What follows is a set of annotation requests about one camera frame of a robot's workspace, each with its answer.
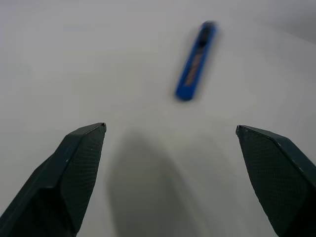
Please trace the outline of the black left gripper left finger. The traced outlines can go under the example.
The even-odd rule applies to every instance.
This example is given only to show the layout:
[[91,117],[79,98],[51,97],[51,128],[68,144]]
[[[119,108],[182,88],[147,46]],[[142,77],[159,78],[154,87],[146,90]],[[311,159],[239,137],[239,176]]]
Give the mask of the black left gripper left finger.
[[0,216],[0,237],[76,237],[95,186],[105,123],[78,128],[38,166]]

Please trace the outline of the blue utility knife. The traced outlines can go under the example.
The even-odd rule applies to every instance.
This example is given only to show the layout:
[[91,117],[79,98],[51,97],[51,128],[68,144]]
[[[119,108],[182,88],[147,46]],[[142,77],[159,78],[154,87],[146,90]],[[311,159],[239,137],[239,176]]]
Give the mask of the blue utility knife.
[[194,98],[216,31],[216,22],[202,23],[175,89],[175,97],[180,101]]

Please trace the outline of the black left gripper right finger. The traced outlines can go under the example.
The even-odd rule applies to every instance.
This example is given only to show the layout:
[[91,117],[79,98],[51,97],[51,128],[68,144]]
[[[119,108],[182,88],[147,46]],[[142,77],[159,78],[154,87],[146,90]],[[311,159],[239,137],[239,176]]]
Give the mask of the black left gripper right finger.
[[278,237],[316,237],[316,165],[288,138],[238,125],[254,192]]

